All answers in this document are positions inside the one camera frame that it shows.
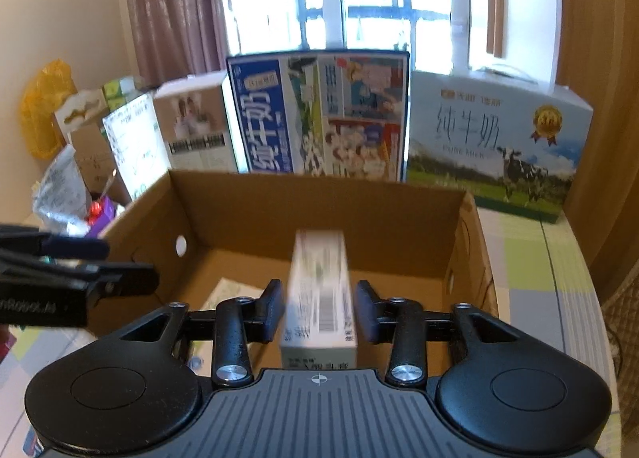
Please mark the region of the small white medicine box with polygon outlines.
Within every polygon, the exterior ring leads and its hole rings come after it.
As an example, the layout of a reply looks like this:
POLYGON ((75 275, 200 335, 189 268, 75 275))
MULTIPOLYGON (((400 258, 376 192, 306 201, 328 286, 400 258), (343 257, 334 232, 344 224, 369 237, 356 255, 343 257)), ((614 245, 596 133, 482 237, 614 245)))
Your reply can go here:
POLYGON ((280 355, 286 369, 356 365, 357 337, 344 237, 299 231, 287 282, 280 355))

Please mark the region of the large white medicine box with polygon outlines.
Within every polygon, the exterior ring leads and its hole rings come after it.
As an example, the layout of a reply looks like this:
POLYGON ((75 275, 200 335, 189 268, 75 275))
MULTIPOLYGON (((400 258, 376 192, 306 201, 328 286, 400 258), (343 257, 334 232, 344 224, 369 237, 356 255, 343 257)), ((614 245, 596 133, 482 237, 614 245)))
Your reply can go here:
POLYGON ((212 377, 224 382, 220 371, 224 365, 237 364, 245 371, 230 372, 230 381, 244 380, 252 375, 251 364, 261 356, 261 343, 248 343, 246 330, 242 328, 242 307, 261 296, 262 290, 228 278, 221 278, 205 301, 207 311, 216 314, 212 327, 212 339, 206 329, 206 340, 194 341, 187 362, 190 369, 201 377, 212 377))

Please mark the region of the silver printed plastic bag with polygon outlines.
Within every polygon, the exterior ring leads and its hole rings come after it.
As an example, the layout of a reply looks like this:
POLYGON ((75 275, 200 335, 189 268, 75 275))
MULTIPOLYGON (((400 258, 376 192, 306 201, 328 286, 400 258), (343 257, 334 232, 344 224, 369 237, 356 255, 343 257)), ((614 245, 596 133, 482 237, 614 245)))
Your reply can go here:
POLYGON ((66 145, 53 159, 32 193, 32 212, 47 231, 85 237, 90 231, 87 218, 91 196, 75 153, 71 145, 66 145))

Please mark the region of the brown cardboard box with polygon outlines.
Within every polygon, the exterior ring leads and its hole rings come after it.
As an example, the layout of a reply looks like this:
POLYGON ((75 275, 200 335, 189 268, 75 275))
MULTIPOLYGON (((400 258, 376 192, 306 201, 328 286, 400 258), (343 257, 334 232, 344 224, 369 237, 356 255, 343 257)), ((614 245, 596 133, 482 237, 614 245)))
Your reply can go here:
POLYGON ((170 351, 209 340, 211 380, 266 368, 373 368, 390 380, 446 369, 457 305, 494 312, 490 263, 466 193, 345 178, 171 171, 106 230, 109 257, 149 263, 155 293, 103 300, 105 336, 181 317, 170 351))

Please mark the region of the white paper bag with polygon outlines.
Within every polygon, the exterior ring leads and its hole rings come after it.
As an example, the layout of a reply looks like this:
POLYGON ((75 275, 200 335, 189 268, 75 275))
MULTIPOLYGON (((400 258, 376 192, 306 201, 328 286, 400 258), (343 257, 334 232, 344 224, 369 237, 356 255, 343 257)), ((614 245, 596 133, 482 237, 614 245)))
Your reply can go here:
POLYGON ((140 94, 111 112, 103 126, 118 173, 136 200, 170 167, 152 93, 140 94))

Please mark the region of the checkered tablecloth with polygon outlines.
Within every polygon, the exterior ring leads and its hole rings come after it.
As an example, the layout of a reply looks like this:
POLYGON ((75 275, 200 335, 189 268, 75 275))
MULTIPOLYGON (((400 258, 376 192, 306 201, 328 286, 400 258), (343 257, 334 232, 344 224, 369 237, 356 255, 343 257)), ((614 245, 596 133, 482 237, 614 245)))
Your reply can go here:
MULTIPOLYGON (((480 209, 500 318, 595 370, 610 388, 615 368, 601 307, 566 218, 546 223, 480 209)), ((91 342, 78 329, 17 328, 1 363, 1 453, 35 457, 24 412, 29 379, 57 357, 91 342)))

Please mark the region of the yellow plastic bag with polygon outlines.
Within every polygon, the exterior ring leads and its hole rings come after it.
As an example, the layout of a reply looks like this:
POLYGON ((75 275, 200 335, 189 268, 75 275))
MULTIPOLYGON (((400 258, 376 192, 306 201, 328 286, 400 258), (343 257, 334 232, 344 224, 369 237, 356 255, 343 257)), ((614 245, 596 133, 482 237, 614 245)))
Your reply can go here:
POLYGON ((71 68, 63 60, 47 63, 29 80, 20 104, 20 122, 30 155, 47 160, 62 148, 54 114, 76 93, 71 68))

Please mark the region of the small beige product box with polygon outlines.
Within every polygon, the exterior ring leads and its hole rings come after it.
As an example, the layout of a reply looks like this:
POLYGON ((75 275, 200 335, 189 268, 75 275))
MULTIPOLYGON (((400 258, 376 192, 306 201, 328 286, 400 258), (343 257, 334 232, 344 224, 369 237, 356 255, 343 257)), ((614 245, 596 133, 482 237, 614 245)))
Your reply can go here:
POLYGON ((236 172, 228 114, 225 70, 165 82, 153 103, 170 168, 236 172))

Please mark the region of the white cow milk box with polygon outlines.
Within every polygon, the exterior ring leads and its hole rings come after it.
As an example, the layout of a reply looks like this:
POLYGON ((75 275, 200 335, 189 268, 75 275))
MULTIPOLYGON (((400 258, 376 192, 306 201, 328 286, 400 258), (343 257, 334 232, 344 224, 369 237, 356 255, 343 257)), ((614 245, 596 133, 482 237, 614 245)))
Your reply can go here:
POLYGON ((572 90, 483 72, 411 77, 406 179, 461 189, 487 209, 554 222, 592 107, 572 90))

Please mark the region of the blue milk carton box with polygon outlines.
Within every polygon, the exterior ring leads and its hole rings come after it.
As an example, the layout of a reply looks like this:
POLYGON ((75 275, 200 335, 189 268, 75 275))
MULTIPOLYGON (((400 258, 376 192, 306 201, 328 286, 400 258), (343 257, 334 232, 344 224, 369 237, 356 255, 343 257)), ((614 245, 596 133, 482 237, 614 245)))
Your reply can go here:
POLYGON ((407 52, 245 54, 226 67, 247 171, 403 180, 407 52))

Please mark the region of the brown quilted chair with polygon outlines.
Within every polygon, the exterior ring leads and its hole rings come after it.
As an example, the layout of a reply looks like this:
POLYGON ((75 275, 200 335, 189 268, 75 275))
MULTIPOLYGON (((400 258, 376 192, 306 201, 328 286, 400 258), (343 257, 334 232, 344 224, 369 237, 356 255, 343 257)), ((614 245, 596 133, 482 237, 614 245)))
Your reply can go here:
POLYGON ((603 307, 625 443, 638 441, 638 302, 638 276, 635 276, 619 287, 603 307))

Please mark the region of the pink curtain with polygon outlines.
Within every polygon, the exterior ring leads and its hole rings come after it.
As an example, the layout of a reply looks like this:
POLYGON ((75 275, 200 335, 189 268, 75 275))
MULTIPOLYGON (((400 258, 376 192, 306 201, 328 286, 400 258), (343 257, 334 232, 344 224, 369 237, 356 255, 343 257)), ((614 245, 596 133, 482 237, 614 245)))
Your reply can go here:
POLYGON ((230 0, 127 0, 137 66, 151 85, 223 70, 230 0))

